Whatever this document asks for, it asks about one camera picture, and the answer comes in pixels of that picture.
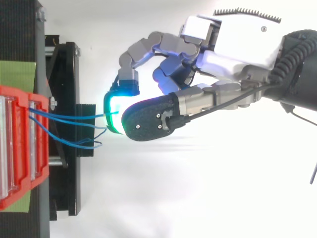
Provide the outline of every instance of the small black connector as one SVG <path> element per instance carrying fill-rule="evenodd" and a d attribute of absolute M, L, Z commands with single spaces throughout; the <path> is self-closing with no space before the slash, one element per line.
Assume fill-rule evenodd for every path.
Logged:
<path fill-rule="evenodd" d="M 166 118 L 166 124 L 167 124 L 168 128 L 171 130 L 181 128 L 184 125 L 186 125 L 186 123 L 189 123 L 189 122 L 190 122 L 190 117 L 184 116 L 184 115 L 171 116 L 169 118 Z"/>
<path fill-rule="evenodd" d="M 293 110 L 295 109 L 295 106 L 289 105 L 286 103 L 281 103 L 282 108 L 286 111 L 286 113 L 292 113 Z"/>

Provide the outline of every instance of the blue wire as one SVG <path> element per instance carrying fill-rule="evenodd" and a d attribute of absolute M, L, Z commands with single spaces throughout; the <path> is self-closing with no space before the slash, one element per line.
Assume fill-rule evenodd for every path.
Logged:
<path fill-rule="evenodd" d="M 78 142 L 71 142 L 68 140 L 65 140 L 63 138 L 58 138 L 57 136 L 55 136 L 54 134 L 52 134 L 49 130 L 47 130 L 38 120 L 36 120 L 35 118 L 29 116 L 29 119 L 33 120 L 37 125 L 39 125 L 40 128 L 42 128 L 49 136 L 51 136 L 54 140 L 57 140 L 65 145 L 69 145 L 72 147 L 76 147 L 76 148 L 80 148 L 80 149 L 96 149 L 98 147 L 102 146 L 102 143 L 100 142 L 100 145 L 97 146 L 82 146 L 82 145 L 78 145 Z"/>
<path fill-rule="evenodd" d="M 99 136 L 101 136 L 102 134 L 104 134 L 106 131 L 107 131 L 107 129 L 105 129 L 103 132 L 101 132 L 99 135 L 97 135 L 93 140 L 90 139 L 90 138 L 85 138 L 85 139 L 82 139 L 82 140 L 80 140 L 80 141 L 73 142 L 73 143 L 76 143 L 77 145 L 78 145 L 78 144 L 83 144 L 83 143 L 86 143 L 86 142 L 91 142 L 91 141 L 93 141 L 93 142 L 95 142 L 95 143 L 101 143 L 101 142 L 95 141 L 95 140 L 96 140 Z"/>
<path fill-rule="evenodd" d="M 112 115 L 112 114 L 117 114 L 118 112 L 115 113 L 109 113 L 109 114 L 99 114 L 99 115 L 94 115 L 94 116 L 85 116 L 85 117 L 75 117 L 75 116 L 64 116 L 64 115 L 56 115 L 56 114 L 51 114 L 51 113 L 45 113 L 33 108 L 29 108 L 30 112 L 33 113 L 42 113 L 47 116 L 51 116 L 54 118 L 61 118 L 61 119 L 69 119 L 69 120 L 88 120 L 88 119 L 94 119 L 94 118 L 102 118 L 104 115 Z"/>
<path fill-rule="evenodd" d="M 88 127 L 92 127 L 92 128 L 95 128 L 95 129 L 106 129 L 107 128 L 107 127 L 100 127 L 100 126 L 95 126 L 95 125 L 91 125 L 91 124 L 87 124 L 87 123 L 80 123 L 80 122 L 73 122 L 73 121 L 69 121 L 69 120 L 58 119 L 58 118 L 55 118 L 55 117 L 48 116 L 46 113 L 41 112 L 41 111 L 40 112 L 34 112 L 34 113 L 38 114 L 40 116 L 43 116 L 45 118 L 48 118 L 48 119 L 51 119 L 51 120 L 55 120 L 55 121 L 59 121 L 59 122 L 66 123 L 66 124 L 88 126 Z"/>

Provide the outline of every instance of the transparent plastic panel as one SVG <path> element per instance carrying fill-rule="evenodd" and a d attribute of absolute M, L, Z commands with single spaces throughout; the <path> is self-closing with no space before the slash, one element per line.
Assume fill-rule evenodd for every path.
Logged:
<path fill-rule="evenodd" d="M 0 199 L 8 196 L 5 97 L 0 96 Z"/>
<path fill-rule="evenodd" d="M 30 101 L 29 107 L 35 109 L 36 104 L 35 102 Z M 35 114 L 29 112 L 29 115 L 35 118 Z M 29 127 L 30 127 L 30 171 L 31 171 L 31 181 L 35 179 L 35 172 L 36 172 L 36 126 L 35 122 L 29 119 Z"/>
<path fill-rule="evenodd" d="M 13 126 L 12 126 L 12 103 L 14 98 L 5 98 L 5 111 L 6 111 L 6 147 L 7 147 L 7 172 L 8 172 L 8 189 L 9 191 L 15 190 L 14 183 L 14 163 L 13 163 Z"/>

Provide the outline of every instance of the coiled cable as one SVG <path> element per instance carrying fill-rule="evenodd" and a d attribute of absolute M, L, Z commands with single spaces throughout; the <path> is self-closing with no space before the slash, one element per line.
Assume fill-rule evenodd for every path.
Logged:
<path fill-rule="evenodd" d="M 306 39 L 291 49 L 276 64 L 268 76 L 268 79 L 271 83 L 282 84 L 286 76 L 295 68 L 297 68 L 300 63 L 304 62 L 305 59 L 310 56 L 317 48 L 317 31 L 301 30 L 292 32 L 287 36 L 297 39 Z"/>

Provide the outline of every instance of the black cable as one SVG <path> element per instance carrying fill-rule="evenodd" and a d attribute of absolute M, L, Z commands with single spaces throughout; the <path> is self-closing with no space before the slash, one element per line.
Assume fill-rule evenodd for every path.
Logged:
<path fill-rule="evenodd" d="M 254 88 L 254 89 L 252 89 L 252 90 L 250 90 L 250 91 L 248 91 L 248 92 L 246 92 L 246 93 L 244 93 L 244 94 L 242 94 L 242 95 L 240 95 L 240 96 L 238 96 L 238 97 L 236 97 L 236 98 L 234 98 L 234 99 L 232 99 L 232 100 L 230 100 L 228 102 L 225 102 L 223 104 L 220 104 L 218 106 L 215 106 L 213 108 L 205 110 L 203 112 L 194 114 L 192 116 L 187 116 L 187 119 L 188 119 L 188 121 L 191 121 L 193 119 L 200 118 L 200 117 L 205 116 L 205 115 L 207 115 L 209 113 L 213 113 L 213 112 L 218 111 L 220 109 L 226 108 L 226 107 L 228 107 L 228 106 L 230 106 L 230 105 L 232 105 L 232 104 L 234 104 L 236 102 L 239 102 L 240 100 L 242 100 L 242 99 L 244 99 L 246 97 L 249 97 L 252 94 L 255 94 L 257 92 L 260 92 L 260 91 L 263 91 L 263 90 L 266 90 L 266 89 L 279 87 L 279 86 L 280 86 L 279 84 L 269 84 L 269 85 L 260 86 L 258 88 Z"/>
<path fill-rule="evenodd" d="M 296 116 L 296 117 L 297 117 L 297 118 L 299 118 L 299 119 L 302 119 L 302 120 L 304 120 L 304 121 L 309 122 L 310 124 L 313 124 L 313 125 L 316 125 L 316 126 L 317 126 L 317 124 L 316 124 L 316 123 L 314 123 L 314 122 L 312 122 L 312 121 L 310 121 L 310 120 L 308 120 L 308 119 L 306 119 L 306 118 L 303 118 L 303 117 L 301 117 L 301 116 L 297 115 L 297 114 L 296 114 L 296 113 L 294 113 L 294 112 L 291 112 L 291 114 L 292 114 L 292 115 L 294 115 L 294 116 Z"/>
<path fill-rule="evenodd" d="M 316 174 L 317 174 L 317 164 L 315 165 L 314 172 L 313 172 L 313 175 L 311 177 L 310 184 L 313 184 L 313 182 L 315 180 L 315 177 L 316 177 Z"/>
<path fill-rule="evenodd" d="M 317 123 L 314 123 L 314 122 L 312 122 L 312 121 L 310 121 L 310 120 L 308 120 L 308 119 L 306 119 L 306 118 L 303 118 L 303 117 L 297 115 L 297 114 L 294 113 L 294 112 L 291 112 L 291 114 L 294 115 L 294 116 L 296 116 L 296 117 L 299 118 L 299 119 L 302 119 L 302 120 L 304 120 L 304 121 L 306 121 L 306 122 L 309 122 L 310 124 L 313 124 L 313 125 L 316 125 L 316 126 L 317 126 Z M 311 177 L 310 184 L 313 184 L 313 182 L 314 182 L 314 180 L 315 180 L 315 177 L 316 177 L 316 174 L 317 174 L 317 164 L 316 164 L 316 166 L 315 166 L 315 168 L 314 168 L 314 172 L 313 172 L 313 175 L 312 175 L 312 177 Z"/>

